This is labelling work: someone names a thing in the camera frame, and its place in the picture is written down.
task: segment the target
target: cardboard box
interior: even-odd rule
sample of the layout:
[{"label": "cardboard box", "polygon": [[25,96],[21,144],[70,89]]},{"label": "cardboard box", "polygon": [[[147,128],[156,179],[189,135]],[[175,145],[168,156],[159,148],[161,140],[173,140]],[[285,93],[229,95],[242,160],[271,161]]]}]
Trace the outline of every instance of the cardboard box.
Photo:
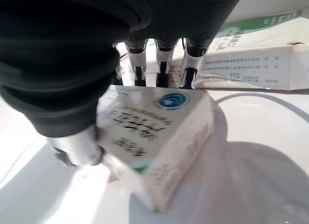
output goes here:
[{"label": "cardboard box", "polygon": [[225,24],[208,50],[197,87],[309,87],[309,10]]},{"label": "cardboard box", "polygon": [[111,86],[99,101],[104,161],[148,209],[163,212],[214,131],[205,91]]}]

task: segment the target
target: green stripe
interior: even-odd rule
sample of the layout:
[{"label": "green stripe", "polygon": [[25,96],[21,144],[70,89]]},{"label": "green stripe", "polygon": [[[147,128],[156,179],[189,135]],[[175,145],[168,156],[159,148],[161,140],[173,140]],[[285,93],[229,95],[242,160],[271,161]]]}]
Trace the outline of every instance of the green stripe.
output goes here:
[{"label": "green stripe", "polygon": [[148,166],[143,166],[140,168],[134,168],[134,170],[137,171],[139,174],[143,174],[147,168]]},{"label": "green stripe", "polygon": [[268,15],[243,21],[238,21],[230,24],[225,24],[220,29],[220,32],[233,27],[238,27],[239,30],[252,30],[260,28],[268,28],[280,23],[284,23],[288,20],[300,17],[303,13],[303,9],[299,9],[292,13],[278,14],[278,15]]}]

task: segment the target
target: white table surface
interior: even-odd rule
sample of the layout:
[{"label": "white table surface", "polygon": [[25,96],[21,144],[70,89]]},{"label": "white table surface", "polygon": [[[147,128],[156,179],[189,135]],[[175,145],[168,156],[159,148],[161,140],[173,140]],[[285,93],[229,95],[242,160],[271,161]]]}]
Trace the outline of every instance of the white table surface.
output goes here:
[{"label": "white table surface", "polygon": [[[308,5],[309,0],[241,0],[227,21]],[[242,94],[209,93],[216,101]],[[256,95],[280,98],[303,118]],[[154,214],[121,182],[107,183],[105,167],[64,167],[31,123],[0,98],[0,180],[11,170],[0,184],[0,223],[308,223],[308,114],[309,95],[251,93],[215,103],[215,135],[185,176],[170,211]]]}]

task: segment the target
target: white box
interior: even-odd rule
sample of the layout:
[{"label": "white box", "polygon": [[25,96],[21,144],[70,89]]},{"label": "white box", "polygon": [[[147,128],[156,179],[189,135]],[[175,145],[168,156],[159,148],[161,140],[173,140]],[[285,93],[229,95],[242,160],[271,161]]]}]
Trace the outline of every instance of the white box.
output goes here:
[{"label": "white box", "polygon": [[163,212],[214,131],[205,91],[111,86],[99,101],[105,163],[148,209]]},{"label": "white box", "polygon": [[309,10],[225,24],[197,87],[309,88]]}]

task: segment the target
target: robotic hand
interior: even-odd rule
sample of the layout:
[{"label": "robotic hand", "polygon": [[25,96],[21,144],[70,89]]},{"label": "robotic hand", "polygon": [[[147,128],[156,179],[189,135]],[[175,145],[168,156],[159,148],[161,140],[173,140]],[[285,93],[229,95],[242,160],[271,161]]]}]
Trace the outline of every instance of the robotic hand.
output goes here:
[{"label": "robotic hand", "polygon": [[181,88],[194,89],[203,57],[239,0],[0,0],[0,92],[73,165],[96,165],[96,112],[126,42],[145,86],[148,38],[157,86],[167,87],[175,44],[187,38]]}]

